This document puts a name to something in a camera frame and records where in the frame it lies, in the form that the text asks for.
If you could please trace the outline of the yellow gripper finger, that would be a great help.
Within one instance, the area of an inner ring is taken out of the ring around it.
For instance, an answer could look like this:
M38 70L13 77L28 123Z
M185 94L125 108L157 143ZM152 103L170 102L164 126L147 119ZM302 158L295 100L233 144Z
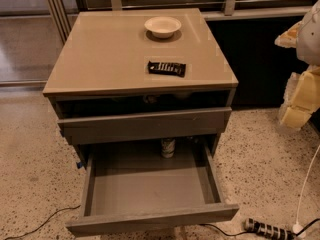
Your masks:
M275 44L283 48L295 48L297 46L298 32L302 22L299 21L283 32L275 39Z
M300 129L320 108L320 67L308 67L302 74L293 72L287 81L279 123Z

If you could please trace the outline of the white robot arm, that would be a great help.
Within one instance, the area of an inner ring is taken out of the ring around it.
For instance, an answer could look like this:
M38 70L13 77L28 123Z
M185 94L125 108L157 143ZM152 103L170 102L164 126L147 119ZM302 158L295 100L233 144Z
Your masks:
M287 81L278 120L284 127L300 130L320 108L320 0L303 19L275 39L283 48L295 48L297 58L308 64Z

